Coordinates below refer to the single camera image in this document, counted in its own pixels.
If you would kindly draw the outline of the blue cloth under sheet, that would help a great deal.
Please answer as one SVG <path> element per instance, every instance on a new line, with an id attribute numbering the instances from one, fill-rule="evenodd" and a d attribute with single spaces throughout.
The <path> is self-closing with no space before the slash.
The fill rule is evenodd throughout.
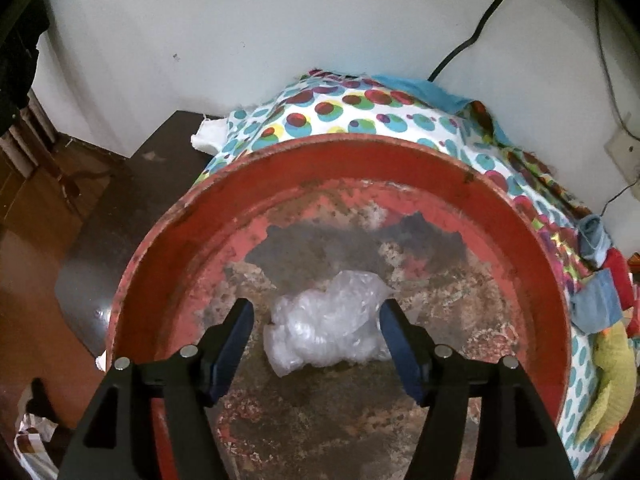
<path id="1" fill-rule="evenodd" d="M 457 115 L 464 110 L 469 110 L 474 122 L 477 122 L 484 130 L 489 132 L 498 144 L 512 146 L 511 140 L 503 132 L 497 119 L 479 100 L 457 96 L 426 79 L 411 79 L 388 75 L 373 75 L 372 79 L 392 90 L 408 93 L 410 96 L 434 105 L 434 107 L 448 114 Z"/>

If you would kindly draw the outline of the colourful polka dot bedsheet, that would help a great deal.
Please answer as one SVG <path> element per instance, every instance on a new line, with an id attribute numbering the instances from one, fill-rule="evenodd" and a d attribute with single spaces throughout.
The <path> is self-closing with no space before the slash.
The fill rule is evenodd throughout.
<path id="1" fill-rule="evenodd" d="M 248 154 L 315 134 L 377 134 L 427 146 L 491 178 L 529 215 L 549 245 L 567 299 L 603 270 L 579 253 L 577 223 L 592 212 L 533 154 L 514 144 L 498 144 L 474 122 L 469 110 L 448 114 L 372 77 L 312 70 L 261 106 L 239 108 L 224 119 L 205 119 L 198 131 L 206 133 L 209 128 L 219 138 L 201 180 Z M 593 362 L 596 334 L 586 335 L 575 325 L 570 333 L 570 385 L 558 429 L 577 478 L 592 479 L 610 448 L 600 445 L 596 434 L 578 444 L 575 437 L 600 382 L 601 372 Z"/>

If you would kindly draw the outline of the white wall socket plate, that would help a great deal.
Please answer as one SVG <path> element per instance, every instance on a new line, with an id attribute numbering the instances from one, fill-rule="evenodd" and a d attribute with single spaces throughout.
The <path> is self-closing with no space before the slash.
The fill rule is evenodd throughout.
<path id="1" fill-rule="evenodd" d="M 623 130 L 617 130 L 604 144 L 605 153 L 628 183 L 639 177 L 640 144 Z"/>

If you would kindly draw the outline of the white plastic bag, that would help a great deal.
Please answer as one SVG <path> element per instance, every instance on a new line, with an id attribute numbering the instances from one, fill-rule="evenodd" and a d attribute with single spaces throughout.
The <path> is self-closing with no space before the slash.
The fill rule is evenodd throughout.
<path id="1" fill-rule="evenodd" d="M 392 295 L 374 273 L 342 271 L 323 288 L 279 298 L 262 332 L 273 371 L 284 377 L 307 365 L 389 360 L 380 307 Z"/>

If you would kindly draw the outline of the yellow knitted duck toy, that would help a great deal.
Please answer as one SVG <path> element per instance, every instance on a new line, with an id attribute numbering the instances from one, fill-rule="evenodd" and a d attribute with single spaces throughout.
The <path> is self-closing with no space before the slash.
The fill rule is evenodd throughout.
<path id="1" fill-rule="evenodd" d="M 637 367 L 626 327 L 618 321 L 597 334 L 593 362 L 600 370 L 598 393 L 578 428 L 575 443 L 592 434 L 600 445 L 611 442 L 634 403 Z"/>

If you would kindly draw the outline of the red folded cloth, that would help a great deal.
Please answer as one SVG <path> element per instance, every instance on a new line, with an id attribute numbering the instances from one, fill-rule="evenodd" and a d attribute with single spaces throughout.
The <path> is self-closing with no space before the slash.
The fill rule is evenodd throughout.
<path id="1" fill-rule="evenodd" d="M 636 303 L 634 283 L 630 277 L 629 266 L 623 254 L 617 248 L 611 247 L 606 253 L 602 268 L 611 272 L 622 310 L 633 307 Z"/>

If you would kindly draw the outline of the light blue folded sock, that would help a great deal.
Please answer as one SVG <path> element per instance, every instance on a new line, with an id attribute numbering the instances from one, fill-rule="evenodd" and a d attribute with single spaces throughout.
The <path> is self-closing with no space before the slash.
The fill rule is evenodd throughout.
<path id="1" fill-rule="evenodd" d="M 622 318 L 620 297 L 608 269 L 593 274 L 570 298 L 570 320 L 586 335 L 600 333 Z"/>

